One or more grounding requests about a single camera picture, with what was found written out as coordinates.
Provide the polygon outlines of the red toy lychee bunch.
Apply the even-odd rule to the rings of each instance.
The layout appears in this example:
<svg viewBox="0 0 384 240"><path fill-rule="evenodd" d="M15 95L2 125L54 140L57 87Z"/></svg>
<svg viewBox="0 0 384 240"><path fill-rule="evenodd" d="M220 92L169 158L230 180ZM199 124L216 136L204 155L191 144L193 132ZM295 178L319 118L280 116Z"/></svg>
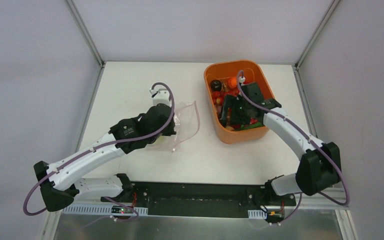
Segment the red toy lychee bunch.
<svg viewBox="0 0 384 240"><path fill-rule="evenodd" d="M230 109L233 107L234 101L237 99L239 92L236 90L229 91L212 91L211 99L215 107Z"/></svg>

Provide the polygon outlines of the orange toy tangerine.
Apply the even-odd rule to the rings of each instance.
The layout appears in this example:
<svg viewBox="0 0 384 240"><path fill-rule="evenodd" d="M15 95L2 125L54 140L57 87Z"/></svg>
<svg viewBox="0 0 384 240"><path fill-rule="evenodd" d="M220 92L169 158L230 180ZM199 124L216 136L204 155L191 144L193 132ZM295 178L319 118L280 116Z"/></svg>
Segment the orange toy tangerine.
<svg viewBox="0 0 384 240"><path fill-rule="evenodd" d="M236 77L231 77L227 80L227 86L233 90L233 89L236 89L238 87L238 79Z"/></svg>

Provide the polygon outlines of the green toy cabbage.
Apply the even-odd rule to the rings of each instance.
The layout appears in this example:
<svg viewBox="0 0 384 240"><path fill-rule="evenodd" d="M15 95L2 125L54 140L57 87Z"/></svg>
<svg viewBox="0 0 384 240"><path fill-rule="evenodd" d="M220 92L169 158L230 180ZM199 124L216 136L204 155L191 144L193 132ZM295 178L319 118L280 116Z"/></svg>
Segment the green toy cabbage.
<svg viewBox="0 0 384 240"><path fill-rule="evenodd" d="M158 137L158 138L155 140L154 144L155 144L155 145L162 144L162 143L164 142L165 138L166 138L165 136L160 136L160 137Z"/></svg>

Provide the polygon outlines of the dark purple toy mangosteen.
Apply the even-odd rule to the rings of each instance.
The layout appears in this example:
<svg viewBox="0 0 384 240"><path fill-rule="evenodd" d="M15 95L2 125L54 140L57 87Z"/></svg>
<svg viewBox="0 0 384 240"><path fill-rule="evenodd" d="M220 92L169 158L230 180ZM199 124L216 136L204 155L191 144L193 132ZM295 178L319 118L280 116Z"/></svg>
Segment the dark purple toy mangosteen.
<svg viewBox="0 0 384 240"><path fill-rule="evenodd" d="M223 90L223 84L220 80L215 79L210 82L210 88L213 92L220 92Z"/></svg>

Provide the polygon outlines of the clear pink zip top bag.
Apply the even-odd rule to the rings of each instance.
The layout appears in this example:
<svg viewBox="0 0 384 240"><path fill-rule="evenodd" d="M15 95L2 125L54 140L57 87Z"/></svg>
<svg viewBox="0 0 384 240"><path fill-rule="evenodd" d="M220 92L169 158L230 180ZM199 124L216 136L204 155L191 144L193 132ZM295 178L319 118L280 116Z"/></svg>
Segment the clear pink zip top bag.
<svg viewBox="0 0 384 240"><path fill-rule="evenodd" d="M193 138L201 128L197 101L181 102L174 111L176 135L164 136L162 144L152 144L150 149L157 152L176 152L180 146Z"/></svg>

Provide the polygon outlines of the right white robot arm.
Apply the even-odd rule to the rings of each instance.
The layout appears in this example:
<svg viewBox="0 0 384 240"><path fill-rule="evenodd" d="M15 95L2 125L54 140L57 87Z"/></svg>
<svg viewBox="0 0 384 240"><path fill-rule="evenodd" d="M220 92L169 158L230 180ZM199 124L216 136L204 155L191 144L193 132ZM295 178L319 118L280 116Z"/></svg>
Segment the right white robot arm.
<svg viewBox="0 0 384 240"><path fill-rule="evenodd" d="M213 93L220 107L220 124L243 132L246 127L267 127L276 133L295 153L299 165L295 173L282 175L266 182L264 200L276 205L285 195L318 194L341 181L339 147L325 143L302 130L274 98L265 99L257 83L241 85L241 89Z"/></svg>

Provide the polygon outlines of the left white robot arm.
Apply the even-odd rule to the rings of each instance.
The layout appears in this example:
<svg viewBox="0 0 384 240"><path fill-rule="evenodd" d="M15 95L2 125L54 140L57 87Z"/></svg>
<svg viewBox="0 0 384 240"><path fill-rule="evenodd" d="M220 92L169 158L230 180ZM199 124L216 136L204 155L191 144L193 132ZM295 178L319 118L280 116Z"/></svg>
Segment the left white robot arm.
<svg viewBox="0 0 384 240"><path fill-rule="evenodd" d="M83 199L129 201L134 189L125 173L102 178L85 175L113 159L153 144L160 136L175 135L174 127L173 108L159 103L146 113L120 120L79 153L50 164L37 162L33 168L45 210L56 212Z"/></svg>

